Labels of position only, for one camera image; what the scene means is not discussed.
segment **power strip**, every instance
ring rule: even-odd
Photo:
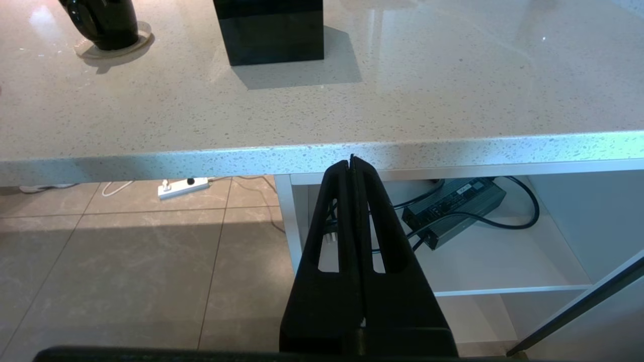
[[[195,191],[207,189],[210,187],[207,177],[186,178],[185,180],[167,183],[158,187],[159,199],[165,200],[168,198],[193,193]]]

